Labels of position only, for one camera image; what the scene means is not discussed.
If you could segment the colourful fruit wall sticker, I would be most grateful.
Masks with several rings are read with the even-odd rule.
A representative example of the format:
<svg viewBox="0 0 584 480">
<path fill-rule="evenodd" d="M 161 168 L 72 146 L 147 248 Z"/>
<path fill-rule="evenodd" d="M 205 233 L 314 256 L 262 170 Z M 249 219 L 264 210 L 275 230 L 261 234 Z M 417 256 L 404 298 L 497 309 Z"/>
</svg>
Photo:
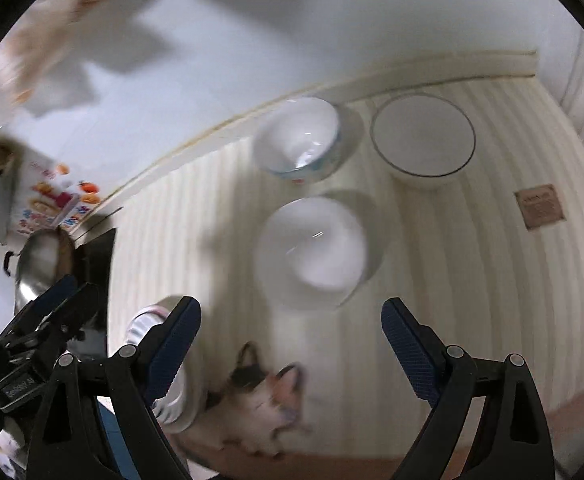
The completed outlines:
<svg viewBox="0 0 584 480">
<path fill-rule="evenodd" d="M 74 229 L 102 202 L 102 188 L 77 166 L 39 154 L 22 159 L 16 175 L 10 228 L 23 236 L 41 229 Z"/>
</svg>

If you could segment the plain white bowl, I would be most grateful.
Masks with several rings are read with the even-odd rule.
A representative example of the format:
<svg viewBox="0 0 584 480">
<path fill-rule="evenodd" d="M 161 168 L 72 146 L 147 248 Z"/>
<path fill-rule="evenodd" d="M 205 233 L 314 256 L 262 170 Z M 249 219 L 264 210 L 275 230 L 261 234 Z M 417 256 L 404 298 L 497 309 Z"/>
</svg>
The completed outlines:
<svg viewBox="0 0 584 480">
<path fill-rule="evenodd" d="M 253 261 L 255 282 L 272 309 L 333 310 L 365 275 L 367 237 L 357 216 L 342 203 L 304 197 L 267 219 Z"/>
</svg>

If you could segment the white bowl dark rim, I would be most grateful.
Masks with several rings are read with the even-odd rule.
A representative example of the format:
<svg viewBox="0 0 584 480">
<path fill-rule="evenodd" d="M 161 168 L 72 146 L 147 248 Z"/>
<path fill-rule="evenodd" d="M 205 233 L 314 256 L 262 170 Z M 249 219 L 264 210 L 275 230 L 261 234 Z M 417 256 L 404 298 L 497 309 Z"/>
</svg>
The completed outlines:
<svg viewBox="0 0 584 480">
<path fill-rule="evenodd" d="M 477 134 L 461 108 L 440 96 L 397 96 L 373 114 L 370 140 L 377 158 L 398 181 L 433 190 L 451 183 L 474 162 Z"/>
</svg>

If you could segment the beige striped counter mat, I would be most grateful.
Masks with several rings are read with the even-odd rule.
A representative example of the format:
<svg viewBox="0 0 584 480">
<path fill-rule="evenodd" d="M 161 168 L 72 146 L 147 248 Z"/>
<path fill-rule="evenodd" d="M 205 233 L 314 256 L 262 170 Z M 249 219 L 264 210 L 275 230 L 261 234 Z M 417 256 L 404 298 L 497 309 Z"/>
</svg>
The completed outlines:
<svg viewBox="0 0 584 480">
<path fill-rule="evenodd" d="M 380 96 L 351 103 L 355 149 L 327 180 L 302 188 L 256 168 L 249 139 L 203 155 L 132 197 L 117 217 L 108 339 L 120 348 L 136 312 L 200 301 L 196 341 L 207 385 L 222 385 L 246 341 L 273 368 L 301 363 L 310 434 L 285 448 L 338 458 L 405 454 L 429 408 L 387 343 L 383 302 L 398 297 L 448 344 L 472 356 L 527 361 L 548 412 L 584 391 L 584 144 L 534 78 L 429 88 L 474 125 L 472 165 L 420 190 L 391 176 L 369 129 Z M 528 231 L 514 193 L 553 184 L 564 221 Z M 253 249 L 264 222 L 304 195 L 339 200 L 360 218 L 372 254 L 342 307 L 283 313 L 264 302 Z"/>
</svg>

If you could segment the calico cat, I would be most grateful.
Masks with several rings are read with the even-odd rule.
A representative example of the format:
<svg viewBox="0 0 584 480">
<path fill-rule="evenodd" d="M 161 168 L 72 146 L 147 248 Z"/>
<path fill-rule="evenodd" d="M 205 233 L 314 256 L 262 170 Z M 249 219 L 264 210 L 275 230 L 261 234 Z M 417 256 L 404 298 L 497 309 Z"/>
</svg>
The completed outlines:
<svg viewBox="0 0 584 480">
<path fill-rule="evenodd" d="M 305 374 L 292 363 L 277 372 L 261 366 L 257 344 L 247 342 L 218 401 L 197 415 L 185 437 L 207 448 L 239 445 L 249 454 L 275 457 L 284 452 L 279 435 L 309 434 L 303 422 Z"/>
</svg>

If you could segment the brown label on mat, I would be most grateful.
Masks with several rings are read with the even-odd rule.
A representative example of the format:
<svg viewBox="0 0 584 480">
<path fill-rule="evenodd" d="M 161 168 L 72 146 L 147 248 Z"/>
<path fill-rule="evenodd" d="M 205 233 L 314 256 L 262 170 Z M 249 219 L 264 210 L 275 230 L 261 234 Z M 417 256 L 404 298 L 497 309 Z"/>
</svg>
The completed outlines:
<svg viewBox="0 0 584 480">
<path fill-rule="evenodd" d="M 524 188 L 514 193 L 528 231 L 566 219 L 563 206 L 553 184 Z"/>
</svg>

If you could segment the metal wok pan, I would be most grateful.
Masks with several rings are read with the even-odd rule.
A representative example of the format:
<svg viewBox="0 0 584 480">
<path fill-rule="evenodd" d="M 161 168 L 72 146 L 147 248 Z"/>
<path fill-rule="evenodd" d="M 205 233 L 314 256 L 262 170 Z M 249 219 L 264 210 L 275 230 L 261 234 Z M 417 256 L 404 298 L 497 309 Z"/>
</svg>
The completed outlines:
<svg viewBox="0 0 584 480">
<path fill-rule="evenodd" d="M 73 273 L 74 252 L 73 240 L 60 226 L 38 230 L 28 237 L 16 265 L 15 313 Z"/>
</svg>

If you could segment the white bowl blue pattern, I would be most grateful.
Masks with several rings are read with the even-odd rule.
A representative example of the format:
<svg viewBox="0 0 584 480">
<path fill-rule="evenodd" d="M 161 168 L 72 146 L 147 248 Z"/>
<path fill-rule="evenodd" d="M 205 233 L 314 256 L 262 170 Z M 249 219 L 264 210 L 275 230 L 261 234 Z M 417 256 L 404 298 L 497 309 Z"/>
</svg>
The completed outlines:
<svg viewBox="0 0 584 480">
<path fill-rule="evenodd" d="M 256 166 L 297 184 L 333 174 L 342 155 L 342 122 L 331 103 L 309 96 L 287 100 L 257 122 Z"/>
</svg>

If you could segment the black stove top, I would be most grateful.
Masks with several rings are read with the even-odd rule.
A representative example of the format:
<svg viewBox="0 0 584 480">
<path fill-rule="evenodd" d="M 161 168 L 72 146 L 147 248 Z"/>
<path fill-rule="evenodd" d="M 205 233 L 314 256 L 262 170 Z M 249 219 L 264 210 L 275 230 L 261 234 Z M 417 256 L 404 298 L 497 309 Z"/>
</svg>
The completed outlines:
<svg viewBox="0 0 584 480">
<path fill-rule="evenodd" d="M 115 229 L 109 229 L 75 249 L 74 271 L 77 283 L 91 283 L 97 289 L 97 312 L 86 322 L 82 340 L 72 339 L 68 350 L 82 361 L 105 358 L 108 355 L 108 299 Z"/>
</svg>

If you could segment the white plate pink rose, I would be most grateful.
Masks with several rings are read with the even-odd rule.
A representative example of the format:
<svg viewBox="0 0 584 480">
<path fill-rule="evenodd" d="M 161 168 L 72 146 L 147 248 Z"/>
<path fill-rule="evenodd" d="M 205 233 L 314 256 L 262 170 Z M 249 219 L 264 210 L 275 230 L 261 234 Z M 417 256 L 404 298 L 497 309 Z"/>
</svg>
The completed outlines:
<svg viewBox="0 0 584 480">
<path fill-rule="evenodd" d="M 126 330 L 124 344 L 141 352 L 147 371 L 142 397 L 169 434 L 188 429 L 205 405 L 203 356 L 195 343 L 201 322 L 200 304 L 185 296 L 171 309 L 152 304 L 140 310 Z"/>
</svg>

